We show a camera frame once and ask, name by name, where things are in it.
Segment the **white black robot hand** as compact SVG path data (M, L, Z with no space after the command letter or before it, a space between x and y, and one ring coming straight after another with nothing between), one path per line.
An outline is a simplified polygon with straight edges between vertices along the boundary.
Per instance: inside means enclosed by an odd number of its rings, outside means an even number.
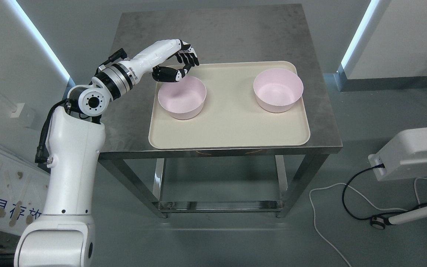
M160 66L166 60L175 57L183 68L175 69L167 66ZM144 74L152 74L155 81L158 82L179 82L194 66L199 66L197 54L191 44L180 39L169 39L156 41L154 44L139 52L134 58L120 62L125 66L135 83Z

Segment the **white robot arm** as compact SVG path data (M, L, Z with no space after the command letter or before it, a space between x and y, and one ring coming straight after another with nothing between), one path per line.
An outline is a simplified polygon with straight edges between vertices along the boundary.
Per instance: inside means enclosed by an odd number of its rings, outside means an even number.
M89 85L73 86L67 98L50 109L34 159L49 167L49 189L41 216L19 239L15 267L90 265L95 243L93 186L106 137L100 118L110 102L172 56L185 63L173 76L176 82L199 64L189 45L167 53L146 49L132 59L120 49L98 67Z

